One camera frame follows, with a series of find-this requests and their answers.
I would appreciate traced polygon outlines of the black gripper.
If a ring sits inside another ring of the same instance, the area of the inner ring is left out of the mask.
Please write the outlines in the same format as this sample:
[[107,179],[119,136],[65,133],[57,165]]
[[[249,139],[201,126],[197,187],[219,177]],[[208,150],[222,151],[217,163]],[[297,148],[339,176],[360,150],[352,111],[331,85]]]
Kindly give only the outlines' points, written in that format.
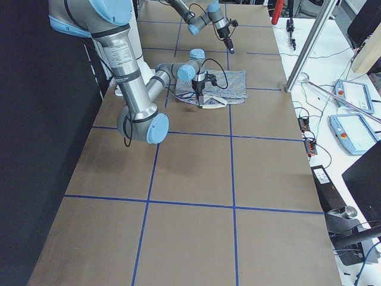
[[198,103],[206,103],[207,99],[202,92],[206,82],[211,82],[213,86],[217,86],[217,79],[214,74],[197,74],[195,79],[192,79],[192,89],[196,95]]
[[224,26],[222,28],[217,29],[217,33],[219,38],[224,42],[228,52],[230,54],[234,54],[235,50],[234,50],[233,42],[229,36],[230,35],[229,27]]

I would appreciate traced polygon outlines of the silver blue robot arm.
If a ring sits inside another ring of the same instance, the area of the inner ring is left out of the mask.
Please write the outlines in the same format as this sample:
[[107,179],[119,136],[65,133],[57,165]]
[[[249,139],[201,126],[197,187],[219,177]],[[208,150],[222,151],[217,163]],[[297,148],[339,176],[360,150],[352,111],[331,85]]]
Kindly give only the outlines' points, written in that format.
[[185,63],[162,63],[145,82],[130,42],[131,1],[50,1],[51,27],[61,33],[92,38],[102,45],[111,72],[126,105],[117,119],[127,139],[159,144],[169,129],[169,119],[158,111],[154,100],[172,79],[203,85],[205,52],[190,51]]
[[235,28],[238,27],[238,21],[228,19],[222,11],[221,5],[218,1],[211,2],[208,4],[206,9],[200,7],[203,12],[201,15],[196,15],[191,10],[192,4],[188,7],[183,1],[180,0],[159,2],[163,5],[173,7],[188,25],[188,31],[192,35],[197,35],[204,27],[211,23],[217,39],[225,44],[226,49],[230,54],[235,53],[231,35],[235,31]]

